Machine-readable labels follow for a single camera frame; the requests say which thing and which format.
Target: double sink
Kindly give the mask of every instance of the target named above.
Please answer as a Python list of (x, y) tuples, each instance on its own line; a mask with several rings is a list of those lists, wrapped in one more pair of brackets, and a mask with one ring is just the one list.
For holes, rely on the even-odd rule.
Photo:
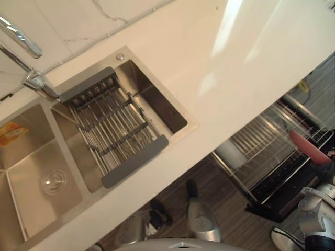
[[(164, 151), (197, 126), (126, 47), (64, 82), (57, 91), (65, 93), (105, 67), (113, 67), (122, 86), (168, 139)], [(0, 147), (0, 250), (29, 250), (113, 188), (103, 186), (103, 174), (66, 104), (39, 98), (2, 121), (1, 127), (8, 123), (17, 129), (2, 136), (11, 142)]]

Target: sink drain rack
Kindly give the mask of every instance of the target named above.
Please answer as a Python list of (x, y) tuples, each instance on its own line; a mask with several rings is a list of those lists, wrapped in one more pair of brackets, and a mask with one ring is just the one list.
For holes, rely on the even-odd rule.
[(107, 67), (62, 95), (110, 188), (168, 144), (114, 69)]

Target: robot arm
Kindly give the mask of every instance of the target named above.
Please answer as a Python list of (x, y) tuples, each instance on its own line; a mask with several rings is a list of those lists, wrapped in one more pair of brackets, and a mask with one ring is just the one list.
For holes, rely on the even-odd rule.
[[(327, 171), (329, 172), (330, 169), (334, 170), (334, 163), (328, 166)], [(299, 226), (305, 237), (305, 250), (335, 250), (333, 176), (328, 177), (327, 183), (321, 184), (317, 189), (305, 187), (301, 192), (305, 194), (305, 198), (298, 206), (301, 212)]]

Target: faucet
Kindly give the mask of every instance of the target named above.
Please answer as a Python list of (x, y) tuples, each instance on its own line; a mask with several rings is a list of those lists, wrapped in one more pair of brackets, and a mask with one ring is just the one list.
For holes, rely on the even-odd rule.
[[(33, 58), (38, 59), (43, 55), (43, 51), (38, 47), (38, 45), (2, 14), (0, 14), (0, 29), (9, 35), (22, 48), (24, 48)], [(0, 43), (0, 50), (27, 72), (22, 81), (24, 86), (36, 91), (47, 99), (52, 100), (59, 98), (59, 94), (47, 85), (47, 81), (41, 72), (30, 67), (17, 55), (7, 49), (2, 43)]]

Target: metal wire rack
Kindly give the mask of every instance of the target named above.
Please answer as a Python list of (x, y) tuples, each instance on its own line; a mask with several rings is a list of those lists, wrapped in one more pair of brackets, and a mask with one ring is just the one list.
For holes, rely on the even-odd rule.
[(309, 161), (289, 139), (295, 130), (319, 149), (332, 141), (335, 128), (335, 56), (325, 60), (305, 81), (309, 94), (294, 88), (253, 119), (229, 140), (243, 163), (229, 166), (212, 156), (255, 204), (266, 205)]
[(84, 84), (84, 90), (65, 104), (103, 175), (104, 186), (111, 187), (120, 180), (118, 176), (129, 174), (166, 147), (168, 140), (123, 88), (112, 68), (87, 82), (90, 87)]

